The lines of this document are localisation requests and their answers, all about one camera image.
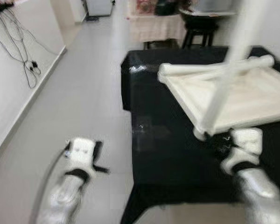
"gray floor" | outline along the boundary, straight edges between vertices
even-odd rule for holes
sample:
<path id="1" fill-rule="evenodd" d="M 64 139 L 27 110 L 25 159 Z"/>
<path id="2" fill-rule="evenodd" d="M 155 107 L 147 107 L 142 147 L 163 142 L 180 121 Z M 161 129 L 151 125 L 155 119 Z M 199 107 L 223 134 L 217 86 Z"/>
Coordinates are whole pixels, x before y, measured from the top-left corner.
<path id="1" fill-rule="evenodd" d="M 130 114 L 122 110 L 120 63 L 131 45 L 126 1 L 111 18 L 86 23 L 0 159 L 0 224 L 26 224 L 43 172 L 75 136 L 104 141 L 99 164 L 112 174 L 88 187 L 77 224 L 119 224 L 133 185 Z M 51 179 L 54 183 L 61 161 Z M 138 224 L 244 223 L 239 205 L 148 210 Z"/>

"stool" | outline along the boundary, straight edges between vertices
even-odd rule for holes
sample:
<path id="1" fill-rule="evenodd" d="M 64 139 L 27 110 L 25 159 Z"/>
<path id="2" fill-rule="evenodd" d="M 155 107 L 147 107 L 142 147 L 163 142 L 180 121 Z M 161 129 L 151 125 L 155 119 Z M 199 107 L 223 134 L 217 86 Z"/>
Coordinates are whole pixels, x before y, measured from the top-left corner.
<path id="1" fill-rule="evenodd" d="M 191 47 L 193 43 L 194 36 L 202 35 L 202 47 L 205 47 L 207 39 L 208 39 L 208 46 L 212 46 L 214 40 L 215 31 L 218 29 L 218 25 L 211 22 L 211 23 L 198 23 L 198 24 L 186 24 L 187 34 L 184 38 L 182 49 L 185 49 L 186 46 L 188 48 Z"/>

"black tablecloth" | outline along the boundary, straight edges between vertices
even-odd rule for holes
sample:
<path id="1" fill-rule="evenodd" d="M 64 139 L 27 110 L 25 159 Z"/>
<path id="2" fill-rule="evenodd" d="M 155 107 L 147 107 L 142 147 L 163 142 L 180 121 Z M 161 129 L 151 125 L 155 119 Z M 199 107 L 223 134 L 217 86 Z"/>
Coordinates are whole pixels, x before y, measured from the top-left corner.
<path id="1" fill-rule="evenodd" d="M 131 51 L 121 65 L 123 108 L 132 114 L 133 178 L 122 224 L 133 223 L 147 208 L 169 203 L 237 201 L 231 178 L 205 143 L 167 87 L 157 80 L 161 63 L 222 62 L 227 48 Z M 269 54 L 257 47 L 253 56 Z M 280 72 L 280 62 L 274 68 Z M 280 122 L 263 130 L 261 166 L 280 187 Z"/>

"white plastic pipe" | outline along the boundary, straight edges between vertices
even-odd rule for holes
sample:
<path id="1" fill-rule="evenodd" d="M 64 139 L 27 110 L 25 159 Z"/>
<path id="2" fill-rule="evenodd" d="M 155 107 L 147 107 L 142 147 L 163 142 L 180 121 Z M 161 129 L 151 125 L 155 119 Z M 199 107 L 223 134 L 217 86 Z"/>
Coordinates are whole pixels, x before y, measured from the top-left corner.
<path id="1" fill-rule="evenodd" d="M 214 133 L 214 125 L 229 95 L 231 81 L 238 74 L 236 63 L 246 59 L 250 53 L 252 41 L 258 33 L 268 2 L 269 0 L 243 0 L 231 47 L 225 59 L 229 66 L 218 82 L 217 90 L 202 121 L 194 129 L 197 138 L 203 140 L 205 132 L 211 135 Z"/>
<path id="2" fill-rule="evenodd" d="M 236 63 L 236 70 L 242 72 L 257 67 L 271 67 L 274 65 L 274 58 L 271 55 L 265 55 L 262 57 L 253 57 L 248 60 L 238 61 Z M 164 63 L 160 65 L 159 74 L 162 76 L 180 76 L 188 75 L 192 73 L 202 73 L 215 70 L 226 69 L 228 63 L 217 63 L 210 65 L 173 65 Z"/>

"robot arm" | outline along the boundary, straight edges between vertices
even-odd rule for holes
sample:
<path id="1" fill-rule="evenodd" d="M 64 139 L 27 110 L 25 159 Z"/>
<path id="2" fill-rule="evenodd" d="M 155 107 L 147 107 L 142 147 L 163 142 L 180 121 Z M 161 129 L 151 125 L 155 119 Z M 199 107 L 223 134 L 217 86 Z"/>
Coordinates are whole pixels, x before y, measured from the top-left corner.
<path id="1" fill-rule="evenodd" d="M 96 171 L 108 169 L 95 166 L 101 142 L 76 138 L 66 150 L 69 164 L 49 196 L 48 208 L 39 216 L 39 224 L 71 224 L 81 203 L 81 195 Z"/>
<path id="2" fill-rule="evenodd" d="M 262 131 L 239 129 L 225 138 L 222 170 L 232 175 L 246 205 L 247 224 L 280 224 L 280 191 L 259 167 Z"/>

